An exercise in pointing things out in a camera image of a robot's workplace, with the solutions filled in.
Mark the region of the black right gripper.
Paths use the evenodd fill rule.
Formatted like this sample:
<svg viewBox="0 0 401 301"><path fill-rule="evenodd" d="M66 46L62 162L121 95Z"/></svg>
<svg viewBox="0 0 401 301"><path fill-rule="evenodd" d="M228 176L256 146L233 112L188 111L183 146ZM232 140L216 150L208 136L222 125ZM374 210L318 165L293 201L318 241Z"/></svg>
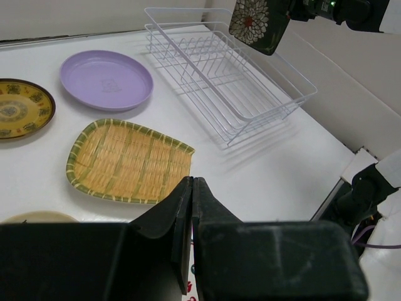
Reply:
<svg viewBox="0 0 401 301"><path fill-rule="evenodd" d="M354 31L373 31L368 24L371 14L369 1L348 0L290 1L286 13L290 20L307 22L319 16L337 25L346 23Z"/></svg>

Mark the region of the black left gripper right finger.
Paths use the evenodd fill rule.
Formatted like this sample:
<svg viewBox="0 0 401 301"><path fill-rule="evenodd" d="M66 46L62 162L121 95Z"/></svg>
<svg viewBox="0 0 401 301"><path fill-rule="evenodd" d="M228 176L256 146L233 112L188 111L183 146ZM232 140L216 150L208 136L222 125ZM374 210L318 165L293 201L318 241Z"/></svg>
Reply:
<svg viewBox="0 0 401 301"><path fill-rule="evenodd" d="M329 221L243 222L193 183L194 268L201 300L366 300L368 284Z"/></svg>

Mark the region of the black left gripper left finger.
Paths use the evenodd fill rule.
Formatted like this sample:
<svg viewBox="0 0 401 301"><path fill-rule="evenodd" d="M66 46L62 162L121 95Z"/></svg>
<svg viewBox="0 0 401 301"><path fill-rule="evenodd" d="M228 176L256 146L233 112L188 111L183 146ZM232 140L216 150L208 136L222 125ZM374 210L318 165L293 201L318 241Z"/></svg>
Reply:
<svg viewBox="0 0 401 301"><path fill-rule="evenodd" d="M191 177L129 223L1 225L2 300L180 300Z"/></svg>

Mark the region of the black floral square plate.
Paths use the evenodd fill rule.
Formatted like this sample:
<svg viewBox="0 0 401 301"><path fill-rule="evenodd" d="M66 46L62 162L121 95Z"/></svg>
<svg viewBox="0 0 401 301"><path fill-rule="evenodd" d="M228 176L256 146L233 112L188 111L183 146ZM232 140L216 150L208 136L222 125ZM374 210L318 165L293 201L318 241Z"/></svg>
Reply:
<svg viewBox="0 0 401 301"><path fill-rule="evenodd" d="M289 24L289 4L284 0L237 0L229 34L254 50L271 56Z"/></svg>

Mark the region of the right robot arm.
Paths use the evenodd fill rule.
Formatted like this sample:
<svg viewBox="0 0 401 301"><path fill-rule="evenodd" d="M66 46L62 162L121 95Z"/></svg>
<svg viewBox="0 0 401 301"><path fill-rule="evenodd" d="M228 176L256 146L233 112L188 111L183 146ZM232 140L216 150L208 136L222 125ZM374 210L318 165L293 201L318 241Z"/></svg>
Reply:
<svg viewBox="0 0 401 301"><path fill-rule="evenodd" d="M354 31L400 34L400 1L290 1L288 18L316 16ZM358 172L350 184L340 182L312 217L340 225L348 234L377 213L377 206L400 189L400 151Z"/></svg>

